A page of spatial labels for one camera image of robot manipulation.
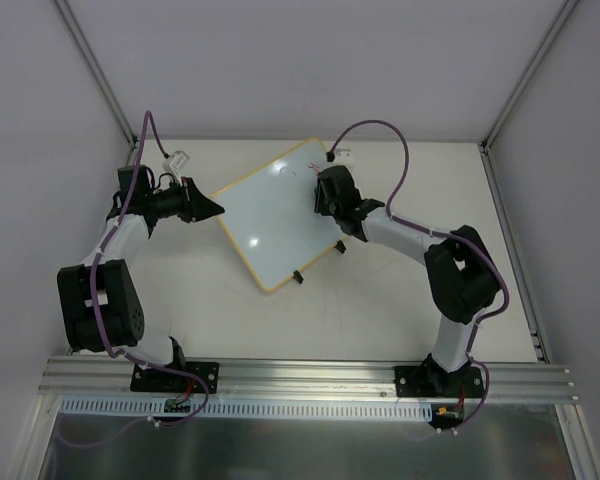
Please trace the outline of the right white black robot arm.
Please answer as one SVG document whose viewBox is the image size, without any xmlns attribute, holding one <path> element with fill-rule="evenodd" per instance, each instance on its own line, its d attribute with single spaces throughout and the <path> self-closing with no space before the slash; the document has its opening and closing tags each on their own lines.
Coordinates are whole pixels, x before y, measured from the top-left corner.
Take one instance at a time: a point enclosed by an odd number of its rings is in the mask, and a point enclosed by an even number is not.
<svg viewBox="0 0 600 480">
<path fill-rule="evenodd" d="M 344 234 L 388 247 L 424 266 L 441 319 L 431 353 L 407 384 L 426 396 L 458 395 L 471 368 L 478 322 L 502 290 L 478 232 L 467 225 L 437 231 L 395 219 L 383 202 L 362 198 L 349 170 L 340 165 L 317 175 L 314 211 L 333 218 Z"/>
</svg>

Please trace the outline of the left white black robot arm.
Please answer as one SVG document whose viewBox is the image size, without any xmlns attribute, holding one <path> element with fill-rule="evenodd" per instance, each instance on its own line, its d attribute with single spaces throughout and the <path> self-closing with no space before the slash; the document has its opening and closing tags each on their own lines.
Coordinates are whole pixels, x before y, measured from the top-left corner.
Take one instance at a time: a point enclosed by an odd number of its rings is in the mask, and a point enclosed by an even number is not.
<svg viewBox="0 0 600 480">
<path fill-rule="evenodd" d="M 176 217 L 185 223 L 207 220 L 224 208 L 200 192 L 190 177 L 154 186 L 145 165 L 118 169 L 105 231 L 79 264 L 57 274 L 67 341 L 72 351 L 130 357 L 134 392 L 192 393 L 213 391 L 204 371 L 187 362 L 179 342 L 151 330 L 129 266 L 151 238 L 157 223 Z"/>
</svg>

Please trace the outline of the gold framed whiteboard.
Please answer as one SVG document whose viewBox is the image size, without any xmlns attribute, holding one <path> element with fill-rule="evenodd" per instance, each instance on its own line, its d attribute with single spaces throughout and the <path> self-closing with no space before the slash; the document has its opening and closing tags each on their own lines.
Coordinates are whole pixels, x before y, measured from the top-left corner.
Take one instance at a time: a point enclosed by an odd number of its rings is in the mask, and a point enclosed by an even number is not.
<svg viewBox="0 0 600 480">
<path fill-rule="evenodd" d="M 344 240 L 314 212 L 316 175 L 327 149 L 310 137 L 212 195 L 219 222 L 257 285 L 272 293 Z"/>
</svg>

